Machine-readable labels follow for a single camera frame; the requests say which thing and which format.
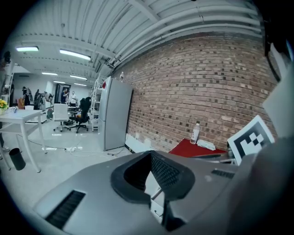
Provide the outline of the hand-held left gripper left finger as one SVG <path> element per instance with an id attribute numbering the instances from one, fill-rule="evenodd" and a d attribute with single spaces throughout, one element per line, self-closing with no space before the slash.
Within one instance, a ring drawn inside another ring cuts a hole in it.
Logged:
<path id="1" fill-rule="evenodd" d="M 111 186 L 112 171 L 139 154 L 86 167 L 65 180 L 33 207 L 47 234 L 164 235 L 147 204 L 129 203 Z"/>

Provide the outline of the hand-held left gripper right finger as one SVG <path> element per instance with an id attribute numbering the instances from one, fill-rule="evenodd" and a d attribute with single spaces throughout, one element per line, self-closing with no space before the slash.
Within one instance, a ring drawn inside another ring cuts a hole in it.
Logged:
<path id="1" fill-rule="evenodd" d="M 150 171 L 162 193 L 163 219 L 151 232 L 230 232 L 235 166 L 150 152 Z"/>

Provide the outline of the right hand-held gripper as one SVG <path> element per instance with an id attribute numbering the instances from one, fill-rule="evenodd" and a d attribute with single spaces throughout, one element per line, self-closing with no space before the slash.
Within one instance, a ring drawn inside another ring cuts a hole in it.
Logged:
<path id="1" fill-rule="evenodd" d="M 238 166 L 243 157 L 256 154 L 263 147 L 274 142 L 273 135 L 259 115 L 227 140 Z"/>

